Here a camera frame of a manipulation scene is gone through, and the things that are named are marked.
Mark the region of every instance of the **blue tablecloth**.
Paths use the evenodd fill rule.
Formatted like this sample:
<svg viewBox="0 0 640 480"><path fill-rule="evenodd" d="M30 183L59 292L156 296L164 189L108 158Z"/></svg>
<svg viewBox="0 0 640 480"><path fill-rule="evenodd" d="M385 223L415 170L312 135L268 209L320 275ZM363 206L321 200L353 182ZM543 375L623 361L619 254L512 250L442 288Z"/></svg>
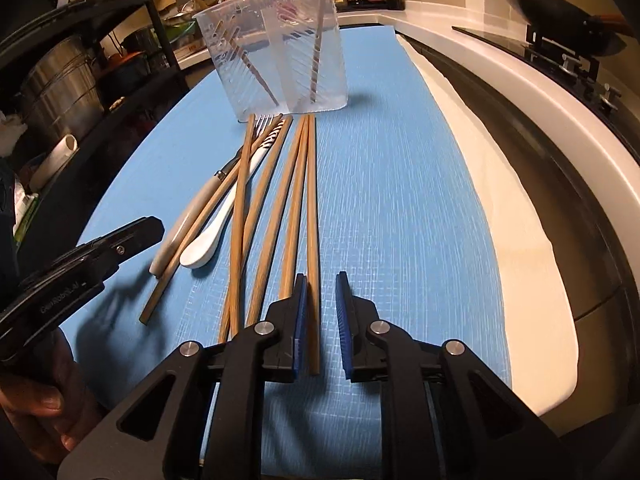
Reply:
<svg viewBox="0 0 640 480"><path fill-rule="evenodd" d="M456 141L392 28L344 30L342 42L349 104L318 115L322 374L267 385L265 474L366 478L380 470L377 385L352 385L342 371L334 298L340 270L347 271L354 294L376 303L381 318L434 344L460 338L510 381L494 247ZM82 241L140 216L157 216L170 228L236 152L243 133L211 73L133 154ZM292 138L293 128L283 153ZM285 158L258 224L247 295ZM304 211L301 231L298 271L305 272ZM106 290L63 325L102 402L117 403L182 341L215 342L229 238L227 227L205 267L178 270L148 326L138 316L154 288L148 266L155 248L125 262ZM276 299L282 238L265 304Z"/></svg>

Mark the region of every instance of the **black wok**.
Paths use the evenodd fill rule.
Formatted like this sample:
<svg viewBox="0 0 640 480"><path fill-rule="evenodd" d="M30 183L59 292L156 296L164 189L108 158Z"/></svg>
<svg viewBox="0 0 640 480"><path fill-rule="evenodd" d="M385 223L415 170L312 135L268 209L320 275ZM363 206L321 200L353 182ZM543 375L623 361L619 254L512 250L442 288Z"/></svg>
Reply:
<svg viewBox="0 0 640 480"><path fill-rule="evenodd" d="M621 16L591 16L566 0L507 0L543 37L582 56L612 56L626 43L616 34L632 35Z"/></svg>

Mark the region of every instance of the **white spoon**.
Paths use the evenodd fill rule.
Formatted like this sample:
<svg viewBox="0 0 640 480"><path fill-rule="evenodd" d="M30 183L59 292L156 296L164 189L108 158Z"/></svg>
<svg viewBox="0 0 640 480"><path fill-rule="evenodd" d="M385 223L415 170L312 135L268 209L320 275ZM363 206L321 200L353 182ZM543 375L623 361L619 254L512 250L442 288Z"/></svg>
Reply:
<svg viewBox="0 0 640 480"><path fill-rule="evenodd" d="M272 133L264 139L260 147L255 150L254 156L249 164L249 177L254 174L255 169L260 165L264 156L269 151L282 128L284 121L280 121L273 129ZM191 242L180 255L180 264L189 269L197 269L206 264L216 252L218 242L220 241L220 233L225 226L226 220L229 218L231 210L234 207L236 199L236 184L229 190L225 201L220 206L218 214L213 222L201 232L198 237Z"/></svg>

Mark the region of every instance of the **hand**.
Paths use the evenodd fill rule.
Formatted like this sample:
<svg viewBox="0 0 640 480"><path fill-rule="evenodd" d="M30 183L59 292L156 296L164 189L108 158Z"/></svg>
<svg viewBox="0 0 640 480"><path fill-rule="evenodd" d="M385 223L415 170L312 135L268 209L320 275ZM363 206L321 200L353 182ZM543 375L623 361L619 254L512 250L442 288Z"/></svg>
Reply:
<svg viewBox="0 0 640 480"><path fill-rule="evenodd" d="M53 378L59 388L0 373L0 406L31 452L57 464L100 421L62 330L54 334Z"/></svg>

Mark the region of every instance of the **clear plastic utensil holder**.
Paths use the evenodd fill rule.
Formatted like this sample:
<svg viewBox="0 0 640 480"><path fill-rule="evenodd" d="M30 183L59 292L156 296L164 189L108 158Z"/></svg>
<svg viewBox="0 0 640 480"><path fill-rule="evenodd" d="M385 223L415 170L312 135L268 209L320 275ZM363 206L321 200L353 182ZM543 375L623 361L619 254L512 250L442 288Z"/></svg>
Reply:
<svg viewBox="0 0 640 480"><path fill-rule="evenodd" d="M196 20L239 121L347 104L334 0L229 0Z"/></svg>

